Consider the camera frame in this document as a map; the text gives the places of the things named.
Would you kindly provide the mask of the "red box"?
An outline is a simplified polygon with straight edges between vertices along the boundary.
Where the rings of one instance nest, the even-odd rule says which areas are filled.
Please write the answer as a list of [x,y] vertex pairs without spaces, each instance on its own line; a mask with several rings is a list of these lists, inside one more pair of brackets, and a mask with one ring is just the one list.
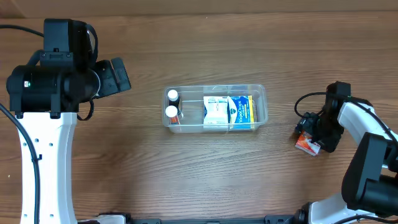
[[312,141],[312,135],[305,131],[300,133],[295,147],[312,156],[318,155],[321,148],[318,143]]

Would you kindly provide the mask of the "black bottle white cap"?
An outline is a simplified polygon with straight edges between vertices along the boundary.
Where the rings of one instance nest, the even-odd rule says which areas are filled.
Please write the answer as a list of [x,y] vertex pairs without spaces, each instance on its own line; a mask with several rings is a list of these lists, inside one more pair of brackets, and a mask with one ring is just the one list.
[[179,107],[180,95],[178,94],[177,90],[169,90],[169,92],[167,93],[167,98],[169,99],[170,106],[175,106],[176,108]]

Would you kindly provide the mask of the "orange tube white cap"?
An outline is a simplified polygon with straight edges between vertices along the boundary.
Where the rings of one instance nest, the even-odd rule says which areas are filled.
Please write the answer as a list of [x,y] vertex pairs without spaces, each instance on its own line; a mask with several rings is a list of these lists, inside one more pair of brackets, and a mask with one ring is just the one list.
[[168,106],[165,109],[165,115],[169,119],[170,124],[180,124],[181,112],[176,106]]

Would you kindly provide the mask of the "blue VapoDrops box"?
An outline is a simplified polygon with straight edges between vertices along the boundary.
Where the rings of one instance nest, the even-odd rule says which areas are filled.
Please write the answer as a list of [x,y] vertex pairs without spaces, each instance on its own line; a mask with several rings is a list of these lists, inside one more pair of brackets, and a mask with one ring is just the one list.
[[254,129],[254,105],[251,95],[229,96],[228,112],[231,129]]

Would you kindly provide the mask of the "white box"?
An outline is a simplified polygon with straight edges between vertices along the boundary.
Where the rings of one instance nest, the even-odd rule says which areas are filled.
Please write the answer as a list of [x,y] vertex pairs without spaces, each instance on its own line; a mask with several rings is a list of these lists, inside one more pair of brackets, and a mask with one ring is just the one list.
[[217,128],[228,127],[228,98],[226,96],[204,96],[203,124]]

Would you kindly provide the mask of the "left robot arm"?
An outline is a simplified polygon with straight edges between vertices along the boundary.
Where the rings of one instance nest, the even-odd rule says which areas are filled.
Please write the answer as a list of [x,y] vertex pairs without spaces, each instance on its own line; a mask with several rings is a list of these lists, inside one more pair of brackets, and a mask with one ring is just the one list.
[[22,155],[22,223],[76,223],[72,201],[72,142],[79,106],[127,91],[120,58],[98,60],[94,28],[46,19],[42,49],[8,77],[9,107]]

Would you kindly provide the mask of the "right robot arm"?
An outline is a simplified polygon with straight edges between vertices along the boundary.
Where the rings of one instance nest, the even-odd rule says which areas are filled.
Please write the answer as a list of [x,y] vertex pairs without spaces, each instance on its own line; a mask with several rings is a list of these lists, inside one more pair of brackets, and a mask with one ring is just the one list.
[[322,94],[321,111],[300,115],[296,148],[312,156],[321,150],[332,153],[345,131],[358,147],[341,191],[307,203],[289,223],[397,223],[397,177],[382,174],[383,169],[397,172],[397,134],[376,115],[368,100],[352,96],[349,83],[334,82]]

